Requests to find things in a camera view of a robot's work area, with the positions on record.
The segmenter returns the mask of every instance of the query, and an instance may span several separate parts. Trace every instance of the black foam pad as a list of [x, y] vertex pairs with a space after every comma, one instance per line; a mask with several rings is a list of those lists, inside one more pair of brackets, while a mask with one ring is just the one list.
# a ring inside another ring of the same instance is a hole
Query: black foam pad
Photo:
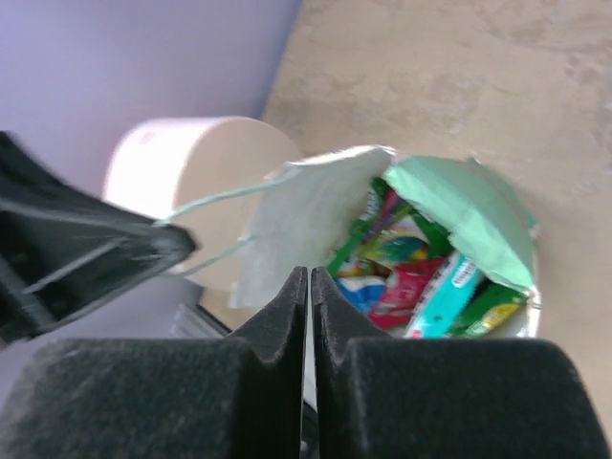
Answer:
[[307, 272], [224, 339], [64, 340], [0, 417], [0, 457], [298, 457]]
[[393, 339], [312, 274], [323, 458], [607, 458], [570, 360], [530, 339]]

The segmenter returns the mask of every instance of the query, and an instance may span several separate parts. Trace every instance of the lavender wall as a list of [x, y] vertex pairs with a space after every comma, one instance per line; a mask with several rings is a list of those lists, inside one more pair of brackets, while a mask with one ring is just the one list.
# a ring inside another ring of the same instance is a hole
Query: lavender wall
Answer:
[[[100, 194], [120, 136], [142, 120], [261, 114], [300, 0], [0, 0], [0, 129]], [[0, 405], [55, 337], [162, 337], [198, 289], [154, 279], [52, 337], [0, 352]]]

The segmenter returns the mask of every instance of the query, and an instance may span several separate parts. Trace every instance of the bag handle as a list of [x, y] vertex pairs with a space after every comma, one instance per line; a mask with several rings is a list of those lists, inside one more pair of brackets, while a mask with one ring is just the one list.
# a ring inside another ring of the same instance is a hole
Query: bag handle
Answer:
[[[153, 223], [153, 226], [154, 227], [164, 227], [166, 225], [169, 225], [173, 220], [180, 217], [181, 215], [190, 213], [191, 211], [197, 208], [208, 206], [209, 204], [218, 203], [219, 201], [225, 201], [226, 199], [248, 196], [250, 194], [258, 193], [261, 191], [266, 191], [270, 188], [274, 188], [275, 186], [279, 186], [279, 185], [284, 184], [285, 182], [290, 181], [298, 173], [299, 173], [299, 169], [294, 168], [294, 169], [289, 170], [285, 174], [282, 174], [279, 177], [276, 177], [274, 180], [271, 180], [263, 184], [245, 186], [242, 188], [233, 189], [231, 191], [225, 191], [225, 192], [213, 194], [212, 196], [206, 196], [204, 198], [196, 199], [194, 201], [191, 201], [190, 203], [180, 206], [179, 208], [174, 210], [172, 213], [170, 213], [170, 215], [168, 215], [167, 217], [157, 220], [156, 222]], [[190, 268], [181, 273], [166, 273], [165, 275], [171, 275], [171, 276], [179, 275], [182, 277], [187, 277], [189, 275], [196, 274], [202, 269], [207, 268], [208, 266], [212, 265], [213, 263], [216, 263], [217, 261], [222, 260], [223, 258], [233, 255], [234, 253], [242, 249], [244, 246], [249, 244], [251, 241], [257, 239], [257, 237], [259, 236], [249, 235], [247, 237], [240, 237], [238, 239], [238, 242], [234, 244], [233, 246], [230, 246], [227, 249], [220, 251], [216, 255], [213, 255], [211, 258], [204, 260], [202, 263], [198, 263], [193, 268]]]

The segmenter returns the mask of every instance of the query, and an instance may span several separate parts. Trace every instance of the candy wrapper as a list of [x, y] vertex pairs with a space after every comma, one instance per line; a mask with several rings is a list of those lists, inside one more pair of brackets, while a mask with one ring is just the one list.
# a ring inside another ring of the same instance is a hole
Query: candy wrapper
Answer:
[[473, 297], [483, 275], [464, 255], [455, 252], [427, 285], [405, 338], [442, 338]]
[[372, 179], [370, 189], [367, 196], [367, 207], [363, 215], [353, 222], [349, 230], [348, 239], [334, 251], [328, 262], [327, 271], [332, 276], [338, 274], [342, 264], [355, 254], [355, 250], [361, 244], [361, 240], [367, 232], [370, 231], [374, 222], [379, 217], [384, 204], [384, 197], [389, 190], [389, 185], [386, 182], [376, 177]]
[[355, 255], [350, 255], [348, 259], [339, 267], [336, 276], [358, 277], [376, 274], [378, 274], [376, 263], [371, 260], [359, 258]]
[[335, 279], [344, 297], [360, 312], [368, 314], [384, 292], [384, 280], [376, 276]]
[[409, 203], [401, 202], [396, 206], [389, 221], [390, 226], [381, 229], [363, 245], [359, 256], [392, 269], [398, 263], [447, 256], [452, 251], [448, 232], [426, 219]]
[[478, 338], [499, 326], [527, 303], [527, 296], [499, 284], [489, 284], [455, 319], [450, 337]]
[[444, 261], [437, 258], [396, 265], [386, 281], [386, 290], [368, 317], [383, 330], [408, 323], [427, 283]]

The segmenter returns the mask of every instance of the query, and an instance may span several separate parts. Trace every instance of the green paper flap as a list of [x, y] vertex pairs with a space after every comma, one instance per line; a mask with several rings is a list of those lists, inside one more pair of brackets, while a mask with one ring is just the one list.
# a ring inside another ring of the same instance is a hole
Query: green paper flap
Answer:
[[396, 192], [450, 231], [453, 247], [499, 284], [525, 292], [536, 284], [536, 219], [513, 188], [474, 159], [413, 156], [384, 174]]

